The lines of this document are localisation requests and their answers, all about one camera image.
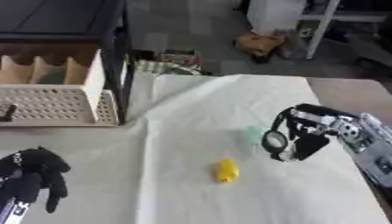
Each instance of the perforated panel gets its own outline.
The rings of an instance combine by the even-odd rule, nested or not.
[[[13,104],[17,110],[7,126],[113,126],[118,124],[116,104],[111,91],[103,90],[97,107],[98,121],[91,122],[91,111],[84,92],[79,89],[0,89],[0,116]]]
[[[0,89],[0,113],[7,105],[14,104],[17,110],[14,119],[83,119],[86,96],[77,89]]]
[[[103,90],[97,108],[98,124],[117,125],[118,117],[116,110],[116,101],[112,92],[110,90]]]

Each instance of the robotic hand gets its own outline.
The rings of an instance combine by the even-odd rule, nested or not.
[[[67,196],[61,173],[69,170],[61,157],[42,147],[0,159],[0,224],[19,223],[40,189],[49,189],[46,211],[53,213]]]
[[[288,136],[279,126],[286,121]],[[370,114],[299,104],[279,113],[262,146],[281,161],[304,160],[337,137],[353,161],[379,186],[392,188],[392,129]]]

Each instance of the white paper sheet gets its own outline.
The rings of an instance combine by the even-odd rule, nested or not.
[[[388,223],[340,145],[281,163],[247,147],[246,127],[269,127],[300,102],[317,103],[305,79],[136,75],[129,123],[106,129],[0,129],[0,156],[42,145],[71,166],[69,196],[24,223]],[[240,166],[218,184],[212,167]]]

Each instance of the floor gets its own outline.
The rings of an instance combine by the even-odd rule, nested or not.
[[[275,56],[257,65],[232,47],[233,38],[250,30],[246,17],[232,9],[238,0],[130,0],[133,46],[161,51],[197,49],[203,69],[216,75],[276,74],[304,77],[373,79],[392,93],[392,70],[354,66],[349,45],[325,40],[312,60],[284,60]]]

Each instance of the yellow toy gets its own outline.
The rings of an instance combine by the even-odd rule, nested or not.
[[[231,183],[238,179],[240,170],[238,164],[226,158],[219,162],[216,169],[216,178],[221,183]]]

